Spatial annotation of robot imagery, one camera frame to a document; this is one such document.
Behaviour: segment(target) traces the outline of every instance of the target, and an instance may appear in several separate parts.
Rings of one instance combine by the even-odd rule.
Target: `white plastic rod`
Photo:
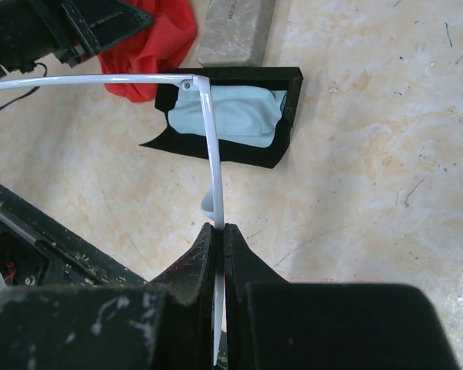
[[[223,200],[223,179],[221,176],[221,160],[219,156],[218,134],[216,133],[215,111],[211,101],[211,84],[206,77],[197,76],[197,85],[201,94],[202,113],[204,114],[204,127],[208,143],[209,165],[212,176],[213,216],[216,230],[225,229],[225,205]],[[215,270],[215,304],[214,304],[214,338],[213,360],[218,363],[219,344],[221,341],[221,325],[225,303],[225,257],[223,251],[216,251]]]
[[[164,83],[180,87],[183,81],[191,80],[194,75],[82,75],[35,77],[32,79],[14,79],[0,81],[0,90],[19,87],[76,85],[87,83]]]

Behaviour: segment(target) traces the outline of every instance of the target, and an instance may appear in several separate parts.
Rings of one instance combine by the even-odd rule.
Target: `red wire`
[[[10,264],[6,264],[6,267],[7,268],[11,268],[12,269],[12,273],[7,275],[4,279],[4,281],[9,281],[10,279],[14,280],[14,276],[17,274],[17,269],[15,268],[15,265],[13,262],[11,262]]]

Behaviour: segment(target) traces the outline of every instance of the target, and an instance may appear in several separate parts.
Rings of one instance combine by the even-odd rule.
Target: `marble floor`
[[[305,76],[296,128],[274,170],[223,164],[227,222],[289,280],[419,287],[463,366],[463,0],[278,0],[266,54]],[[210,177],[138,146],[164,126],[102,86],[40,89],[0,113],[0,183],[151,279],[198,235]]]

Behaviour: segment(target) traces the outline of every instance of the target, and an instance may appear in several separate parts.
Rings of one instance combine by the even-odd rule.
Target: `screw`
[[[30,276],[24,280],[24,283],[26,285],[34,285],[36,283],[36,279],[34,278],[34,276]]]

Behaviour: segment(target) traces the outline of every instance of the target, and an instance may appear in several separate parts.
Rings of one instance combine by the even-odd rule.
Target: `black plastic frame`
[[[34,247],[46,255],[50,261],[45,284],[65,284],[66,264],[72,266],[71,277],[84,275],[95,284],[142,285],[147,283],[143,278],[67,230],[63,225],[1,184],[0,213],[11,220],[20,221],[23,229],[28,228],[42,236],[43,240],[37,240]]]
[[[258,148],[227,140],[219,140],[221,161],[251,164],[273,168],[285,155],[290,145],[290,134],[295,122],[303,75],[298,67],[224,67],[176,69],[171,73],[195,74],[209,77],[216,86],[247,85],[270,90],[286,90],[286,104],[283,115],[275,130],[275,138],[267,148]],[[175,107],[178,88],[173,85],[159,85],[156,109],[164,113],[167,128],[156,139],[142,146],[164,150],[170,153],[207,159],[206,138],[194,134],[178,133],[168,124],[168,111]]]
[[[4,69],[32,72],[50,53],[74,67],[153,23],[124,0],[0,2],[0,78]]]

